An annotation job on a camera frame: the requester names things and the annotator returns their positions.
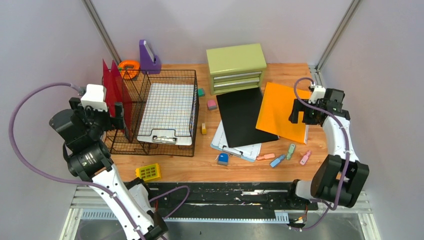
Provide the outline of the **orange folder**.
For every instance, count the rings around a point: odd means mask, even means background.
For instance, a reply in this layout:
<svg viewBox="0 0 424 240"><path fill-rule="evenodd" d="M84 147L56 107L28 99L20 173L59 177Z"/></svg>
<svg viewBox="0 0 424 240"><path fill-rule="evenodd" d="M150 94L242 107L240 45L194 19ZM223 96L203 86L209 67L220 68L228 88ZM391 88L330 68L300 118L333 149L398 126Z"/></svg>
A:
<svg viewBox="0 0 424 240"><path fill-rule="evenodd" d="M299 113L298 123L289 121L295 99L293 87L268 82L255 128L305 145L309 127L302 122L304 113Z"/></svg>

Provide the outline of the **red folder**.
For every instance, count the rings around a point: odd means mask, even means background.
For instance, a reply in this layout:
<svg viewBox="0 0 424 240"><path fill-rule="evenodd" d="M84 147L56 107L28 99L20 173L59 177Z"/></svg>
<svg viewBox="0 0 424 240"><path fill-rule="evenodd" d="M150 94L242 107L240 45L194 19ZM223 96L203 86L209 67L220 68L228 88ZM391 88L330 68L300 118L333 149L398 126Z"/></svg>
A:
<svg viewBox="0 0 424 240"><path fill-rule="evenodd" d="M109 68L105 60L102 60L103 79L102 85L106 88L105 102L113 117L117 116L115 110L115 103L122 103L123 105L123 120L126 130L122 130L125 137L130 140L133 136L131 133L132 125L132 110L133 102L129 94L128 88L123 80L121 73L114 61L112 61Z"/></svg>

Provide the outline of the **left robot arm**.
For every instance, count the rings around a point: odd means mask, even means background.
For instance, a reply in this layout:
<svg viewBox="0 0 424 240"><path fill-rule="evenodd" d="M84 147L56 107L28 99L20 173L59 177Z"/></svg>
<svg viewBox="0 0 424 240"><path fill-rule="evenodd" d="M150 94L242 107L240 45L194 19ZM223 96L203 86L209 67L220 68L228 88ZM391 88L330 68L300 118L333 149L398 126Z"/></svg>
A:
<svg viewBox="0 0 424 240"><path fill-rule="evenodd" d="M125 183L102 140L109 130L128 130L124 107L116 102L115 116L107 109L69 99L69 109L56 113L49 125L64 139L63 158L69 172L93 189L112 210L128 240L158 240L168 231L151 207L153 193L140 178Z"/></svg>

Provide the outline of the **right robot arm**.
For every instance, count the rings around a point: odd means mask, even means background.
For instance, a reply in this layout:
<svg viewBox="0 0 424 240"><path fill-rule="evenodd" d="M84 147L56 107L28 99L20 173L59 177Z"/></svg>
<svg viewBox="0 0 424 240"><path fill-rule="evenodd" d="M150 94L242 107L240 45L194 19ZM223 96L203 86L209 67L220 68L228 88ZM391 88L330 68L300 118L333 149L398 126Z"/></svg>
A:
<svg viewBox="0 0 424 240"><path fill-rule="evenodd" d="M300 113L306 125L322 127L328 154L311 181L296 179L285 195L286 204L298 209L306 200L317 199L352 208L369 176L369 166L360 163L350 136L350 113L343 108L345 93L311 86L309 99L296 98L289 121L296 124Z"/></svg>

